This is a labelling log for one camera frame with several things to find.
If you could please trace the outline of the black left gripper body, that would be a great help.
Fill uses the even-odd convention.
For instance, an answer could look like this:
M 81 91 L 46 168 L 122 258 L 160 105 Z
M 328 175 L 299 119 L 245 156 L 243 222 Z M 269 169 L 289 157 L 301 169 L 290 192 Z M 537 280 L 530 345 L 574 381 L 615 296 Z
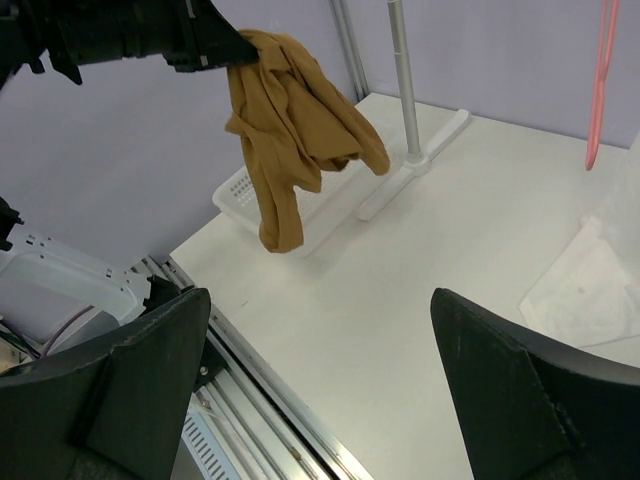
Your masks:
M 209 60 L 202 50 L 200 39 L 200 1 L 166 1 L 166 5 L 175 33 L 169 51 L 163 54 L 164 59 L 178 73 L 206 70 Z

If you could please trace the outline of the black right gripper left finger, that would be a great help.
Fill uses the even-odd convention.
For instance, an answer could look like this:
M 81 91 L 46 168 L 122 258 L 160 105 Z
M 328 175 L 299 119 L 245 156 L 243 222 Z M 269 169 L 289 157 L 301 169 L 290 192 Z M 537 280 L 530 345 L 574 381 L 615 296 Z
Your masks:
M 167 479 L 210 314 L 202 288 L 1 375 L 4 479 Z

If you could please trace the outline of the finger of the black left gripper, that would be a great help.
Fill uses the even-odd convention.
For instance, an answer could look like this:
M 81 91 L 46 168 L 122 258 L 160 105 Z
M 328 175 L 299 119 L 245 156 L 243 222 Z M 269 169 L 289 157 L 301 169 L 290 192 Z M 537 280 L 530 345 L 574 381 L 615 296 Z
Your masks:
M 207 68 L 254 64 L 258 50 L 214 6 L 202 2 L 202 55 Z

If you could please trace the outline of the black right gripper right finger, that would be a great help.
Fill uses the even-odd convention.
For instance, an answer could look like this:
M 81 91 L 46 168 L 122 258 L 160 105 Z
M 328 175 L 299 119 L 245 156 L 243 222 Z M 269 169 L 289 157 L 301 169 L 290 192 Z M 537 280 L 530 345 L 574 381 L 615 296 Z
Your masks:
M 639 370 L 444 288 L 431 320 L 477 479 L 636 479 Z

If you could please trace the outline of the tan tank top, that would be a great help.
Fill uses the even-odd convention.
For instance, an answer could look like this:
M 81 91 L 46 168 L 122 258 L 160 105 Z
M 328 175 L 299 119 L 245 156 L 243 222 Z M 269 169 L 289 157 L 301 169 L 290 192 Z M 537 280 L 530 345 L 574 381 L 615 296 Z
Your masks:
M 227 70 L 232 114 L 257 195 L 259 238 L 271 253 L 304 243 L 297 190 L 319 193 L 323 172 L 355 160 L 376 176 L 391 161 L 371 123 L 325 76 L 316 58 L 285 33 L 244 29 L 257 62 Z

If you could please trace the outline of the pink wire hanger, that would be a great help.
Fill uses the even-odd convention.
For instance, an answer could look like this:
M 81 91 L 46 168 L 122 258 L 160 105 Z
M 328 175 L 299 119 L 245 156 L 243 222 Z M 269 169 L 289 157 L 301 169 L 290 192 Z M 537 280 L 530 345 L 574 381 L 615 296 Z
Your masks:
M 602 2 L 589 130 L 587 135 L 585 158 L 585 169 L 587 171 L 591 171 L 595 165 L 601 141 L 606 83 L 615 44 L 619 8 L 619 0 L 604 0 Z

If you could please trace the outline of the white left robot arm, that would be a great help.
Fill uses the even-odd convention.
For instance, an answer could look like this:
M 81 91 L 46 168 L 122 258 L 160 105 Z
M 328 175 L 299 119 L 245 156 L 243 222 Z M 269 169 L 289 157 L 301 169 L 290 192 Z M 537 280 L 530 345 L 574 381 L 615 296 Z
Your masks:
M 81 75 L 22 70 L 2 91 L 2 197 L 29 229 L 113 266 L 166 256 L 242 165 L 226 74 L 152 57 Z

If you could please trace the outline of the white tank top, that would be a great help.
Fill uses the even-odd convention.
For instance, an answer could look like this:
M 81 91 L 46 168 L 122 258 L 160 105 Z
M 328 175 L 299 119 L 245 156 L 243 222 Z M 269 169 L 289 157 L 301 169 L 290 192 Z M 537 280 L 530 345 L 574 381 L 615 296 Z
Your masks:
M 639 163 L 610 193 L 519 305 L 525 324 L 587 347 L 639 335 Z

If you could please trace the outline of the left aluminium frame post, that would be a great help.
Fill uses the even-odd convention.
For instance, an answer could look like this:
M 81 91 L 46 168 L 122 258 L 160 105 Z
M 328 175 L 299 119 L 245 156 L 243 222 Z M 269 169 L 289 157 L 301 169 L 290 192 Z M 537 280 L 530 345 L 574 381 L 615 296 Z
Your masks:
M 356 41 L 355 30 L 345 0 L 329 1 L 350 80 L 358 101 L 370 93 L 368 80 Z

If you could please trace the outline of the aluminium mounting rail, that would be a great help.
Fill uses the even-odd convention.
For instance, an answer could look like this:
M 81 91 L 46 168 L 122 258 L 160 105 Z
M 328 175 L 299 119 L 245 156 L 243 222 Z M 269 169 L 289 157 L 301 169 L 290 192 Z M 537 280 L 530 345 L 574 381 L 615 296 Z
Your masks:
M 371 476 L 217 307 L 190 407 L 200 411 L 238 479 Z M 182 439 L 171 476 L 204 479 Z

